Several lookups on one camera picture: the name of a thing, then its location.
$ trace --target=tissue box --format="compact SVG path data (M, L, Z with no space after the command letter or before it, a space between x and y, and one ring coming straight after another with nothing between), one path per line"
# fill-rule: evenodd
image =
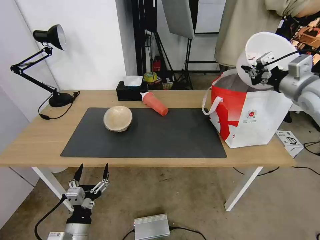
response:
M125 86L123 81L120 81L117 86L117 96L119 101L142 101L140 93L148 91L148 84L142 81L140 86Z
M295 157L304 148L291 131L276 131L276 134L291 157Z

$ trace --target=red object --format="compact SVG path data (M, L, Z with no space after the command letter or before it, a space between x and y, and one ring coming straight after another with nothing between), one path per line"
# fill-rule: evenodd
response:
M142 97L142 102L148 107L151 107L161 116L166 115L169 111L168 108L153 95L152 92L145 93Z
M223 140L226 140L230 135L229 125L238 126L246 95L247 93L212 87L211 103L216 97L223 98L223 102L220 102L216 109L220 123L220 136Z
M152 71L153 72L158 72L161 69L161 62L160 58L157 58L157 56L154 58L154 61L152 63Z

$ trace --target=lamp shade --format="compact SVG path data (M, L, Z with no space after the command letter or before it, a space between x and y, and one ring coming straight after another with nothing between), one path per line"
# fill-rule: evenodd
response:
M40 43L51 43L56 48L65 50L66 38L60 24L54 25L48 31L35 30L33 37Z

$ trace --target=wooden table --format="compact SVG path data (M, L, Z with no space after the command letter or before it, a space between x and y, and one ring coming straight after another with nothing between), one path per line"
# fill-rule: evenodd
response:
M153 91L168 108L201 108L205 91ZM250 167L225 204L230 211L263 166L293 166L295 160L276 138L268 145L230 149L224 141L227 158L72 158L60 157L73 131L89 107L123 105L145 107L142 102L119 102L113 90L82 90L69 112L60 119L43 120L39 116L0 155L0 166L32 167L50 189L61 198L65 189L48 170L50 166L86 167ZM60 116L67 108L47 106L42 113ZM72 211L72 206L65 201Z

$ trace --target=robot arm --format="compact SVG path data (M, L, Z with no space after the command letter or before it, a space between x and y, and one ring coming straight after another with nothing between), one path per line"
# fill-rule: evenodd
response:
M272 52L257 59L256 66L241 66L252 85L268 84L283 93L320 125L320 78L311 72L312 56L302 54L289 63L288 71L280 69Z
M74 174L73 180L69 181L69 189L65 193L65 199L73 206L73 213L67 219L66 229L64 232L50 232L47 240L88 240L91 210L94 207L94 200L99 198L109 185L109 170L106 164L102 180L96 185L79 185L82 169L83 164ZM41 239L37 233L40 222L35 227L38 239Z

